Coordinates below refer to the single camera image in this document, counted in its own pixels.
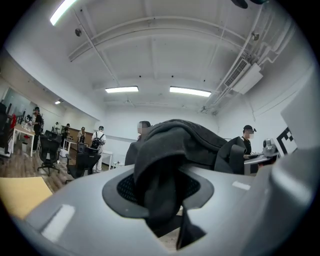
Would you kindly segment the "white desk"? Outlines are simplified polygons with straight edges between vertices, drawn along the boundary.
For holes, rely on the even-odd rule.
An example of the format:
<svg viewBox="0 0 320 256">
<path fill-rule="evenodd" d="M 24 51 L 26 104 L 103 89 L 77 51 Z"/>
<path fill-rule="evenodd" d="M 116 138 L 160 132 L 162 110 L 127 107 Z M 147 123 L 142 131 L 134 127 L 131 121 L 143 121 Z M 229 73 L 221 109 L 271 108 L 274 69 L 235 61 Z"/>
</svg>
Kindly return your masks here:
<svg viewBox="0 0 320 256">
<path fill-rule="evenodd" d="M 111 170 L 113 168 L 113 152 L 111 151 L 103 151 L 101 154 L 101 161 L 103 164 L 108 166 L 108 169 Z"/>
</svg>

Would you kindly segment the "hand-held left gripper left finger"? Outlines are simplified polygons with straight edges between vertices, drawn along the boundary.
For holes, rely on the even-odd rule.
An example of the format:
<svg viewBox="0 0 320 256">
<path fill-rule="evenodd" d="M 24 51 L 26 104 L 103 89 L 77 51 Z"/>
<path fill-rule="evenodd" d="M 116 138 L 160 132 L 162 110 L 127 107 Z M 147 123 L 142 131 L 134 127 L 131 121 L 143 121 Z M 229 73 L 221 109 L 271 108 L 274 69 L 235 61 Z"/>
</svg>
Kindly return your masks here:
<svg viewBox="0 0 320 256">
<path fill-rule="evenodd" d="M 41 256 L 174 256 L 142 218 L 122 217 L 103 199 L 131 165 L 75 179 L 14 223 Z"/>
</svg>

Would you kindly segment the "black office chair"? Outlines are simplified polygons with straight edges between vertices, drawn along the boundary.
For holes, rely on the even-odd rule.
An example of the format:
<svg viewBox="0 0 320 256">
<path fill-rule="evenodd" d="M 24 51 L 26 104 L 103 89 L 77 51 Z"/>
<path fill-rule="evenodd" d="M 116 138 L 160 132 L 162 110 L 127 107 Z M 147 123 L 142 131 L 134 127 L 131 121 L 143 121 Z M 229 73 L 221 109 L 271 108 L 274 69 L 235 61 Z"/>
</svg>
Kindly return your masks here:
<svg viewBox="0 0 320 256">
<path fill-rule="evenodd" d="M 40 151 L 39 157 L 42 161 L 39 169 L 47 169 L 47 175 L 51 176 L 51 170 L 57 170 L 60 173 L 60 169 L 55 166 L 58 163 L 61 151 L 61 140 L 62 137 L 57 133 L 46 130 L 44 135 L 40 136 Z"/>
<path fill-rule="evenodd" d="M 101 155 L 98 153 L 97 149 L 85 147 L 82 152 L 77 152 L 75 158 L 75 164 L 70 164 L 72 159 L 67 153 L 67 174 L 70 175 L 74 180 L 84 177 L 85 173 L 91 175 L 93 173 L 93 167 L 98 163 Z"/>
</svg>

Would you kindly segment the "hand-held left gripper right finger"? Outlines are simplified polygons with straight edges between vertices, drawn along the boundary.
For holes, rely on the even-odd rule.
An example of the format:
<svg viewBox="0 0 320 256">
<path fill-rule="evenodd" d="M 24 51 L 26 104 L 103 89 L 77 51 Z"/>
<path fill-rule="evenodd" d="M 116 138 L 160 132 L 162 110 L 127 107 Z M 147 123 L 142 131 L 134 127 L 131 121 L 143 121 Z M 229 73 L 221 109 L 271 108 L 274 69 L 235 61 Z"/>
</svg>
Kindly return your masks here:
<svg viewBox="0 0 320 256">
<path fill-rule="evenodd" d="M 189 166 L 180 171 L 199 182 L 182 205 L 183 216 L 202 236 L 179 247 L 178 256 L 243 256 L 252 229 L 255 177 Z"/>
</svg>

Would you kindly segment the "black Puma bag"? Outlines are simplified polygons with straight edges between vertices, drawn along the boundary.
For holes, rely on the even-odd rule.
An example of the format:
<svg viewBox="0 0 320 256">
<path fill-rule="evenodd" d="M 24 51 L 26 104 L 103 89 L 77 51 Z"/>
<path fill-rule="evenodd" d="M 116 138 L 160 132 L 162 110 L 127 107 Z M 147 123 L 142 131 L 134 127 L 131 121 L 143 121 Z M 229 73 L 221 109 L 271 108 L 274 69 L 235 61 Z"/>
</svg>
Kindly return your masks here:
<svg viewBox="0 0 320 256">
<path fill-rule="evenodd" d="M 169 227 L 179 211 L 176 249 L 202 235 L 183 216 L 183 201 L 200 189 L 182 167 L 244 176 L 245 146 L 239 137 L 225 140 L 191 121 L 171 119 L 153 125 L 129 146 L 125 164 L 133 166 L 129 200 L 146 211 L 146 224 L 159 232 Z"/>
</svg>

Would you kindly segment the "black shelving rack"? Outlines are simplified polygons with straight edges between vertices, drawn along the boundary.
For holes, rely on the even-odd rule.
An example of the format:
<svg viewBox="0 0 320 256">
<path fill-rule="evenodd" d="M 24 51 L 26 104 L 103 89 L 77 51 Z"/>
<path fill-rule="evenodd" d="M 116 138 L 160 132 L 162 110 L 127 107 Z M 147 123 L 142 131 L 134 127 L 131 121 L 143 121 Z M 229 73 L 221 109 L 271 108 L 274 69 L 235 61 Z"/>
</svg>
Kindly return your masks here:
<svg viewBox="0 0 320 256">
<path fill-rule="evenodd" d="M 0 102 L 0 155 L 6 158 L 11 156 L 10 143 L 13 138 L 16 115 L 7 114 L 7 107 Z"/>
</svg>

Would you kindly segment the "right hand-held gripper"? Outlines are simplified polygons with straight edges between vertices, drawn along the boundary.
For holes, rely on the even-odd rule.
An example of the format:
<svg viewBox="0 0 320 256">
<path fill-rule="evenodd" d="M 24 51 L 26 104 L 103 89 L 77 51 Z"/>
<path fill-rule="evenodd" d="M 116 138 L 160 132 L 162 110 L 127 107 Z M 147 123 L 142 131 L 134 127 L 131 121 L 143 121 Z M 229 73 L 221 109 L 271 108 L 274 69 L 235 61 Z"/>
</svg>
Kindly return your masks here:
<svg viewBox="0 0 320 256">
<path fill-rule="evenodd" d="M 298 148 L 293 135 L 288 127 L 274 138 L 263 141 L 262 153 L 256 158 L 244 161 L 244 175 L 256 176 L 259 169 L 273 165 L 280 157 L 292 154 Z"/>
</svg>

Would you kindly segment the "wood-top white-leg table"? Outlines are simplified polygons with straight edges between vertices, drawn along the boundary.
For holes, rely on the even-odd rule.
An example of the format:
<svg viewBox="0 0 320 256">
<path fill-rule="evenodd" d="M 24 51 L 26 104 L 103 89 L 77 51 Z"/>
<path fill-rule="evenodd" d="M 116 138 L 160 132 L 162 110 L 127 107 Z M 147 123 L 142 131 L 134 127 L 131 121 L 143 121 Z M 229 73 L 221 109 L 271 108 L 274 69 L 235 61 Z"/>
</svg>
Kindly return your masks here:
<svg viewBox="0 0 320 256">
<path fill-rule="evenodd" d="M 30 157 L 33 157 L 33 144 L 35 139 L 35 132 L 31 128 L 25 128 L 21 124 L 16 124 L 13 129 L 12 134 L 12 144 L 11 144 L 11 153 L 14 153 L 14 146 L 17 141 L 17 137 L 21 136 L 21 134 L 27 135 L 31 137 L 31 145 L 30 145 Z"/>
</svg>

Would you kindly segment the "small white-leg table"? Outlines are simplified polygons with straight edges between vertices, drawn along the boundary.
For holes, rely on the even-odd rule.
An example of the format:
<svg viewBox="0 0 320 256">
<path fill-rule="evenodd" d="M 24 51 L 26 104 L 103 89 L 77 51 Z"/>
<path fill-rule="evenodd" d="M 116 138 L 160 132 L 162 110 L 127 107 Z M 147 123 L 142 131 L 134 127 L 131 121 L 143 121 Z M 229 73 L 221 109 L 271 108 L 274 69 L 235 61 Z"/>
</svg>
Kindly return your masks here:
<svg viewBox="0 0 320 256">
<path fill-rule="evenodd" d="M 62 148 L 69 152 L 72 145 L 77 145 L 77 142 L 72 139 L 65 138 L 63 140 L 63 147 Z"/>
</svg>

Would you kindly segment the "white ceiling air conditioner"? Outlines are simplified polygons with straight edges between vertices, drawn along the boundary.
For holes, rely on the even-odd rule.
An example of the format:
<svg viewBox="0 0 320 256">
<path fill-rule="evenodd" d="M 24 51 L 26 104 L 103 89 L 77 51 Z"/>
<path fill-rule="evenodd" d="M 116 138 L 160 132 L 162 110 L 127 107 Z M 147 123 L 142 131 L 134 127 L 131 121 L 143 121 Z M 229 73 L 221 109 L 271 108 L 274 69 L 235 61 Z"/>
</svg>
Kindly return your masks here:
<svg viewBox="0 0 320 256">
<path fill-rule="evenodd" d="M 261 67 L 258 64 L 250 64 L 246 59 L 241 58 L 223 82 L 223 85 L 228 89 L 231 88 L 236 93 L 244 95 L 262 78 Z"/>
</svg>

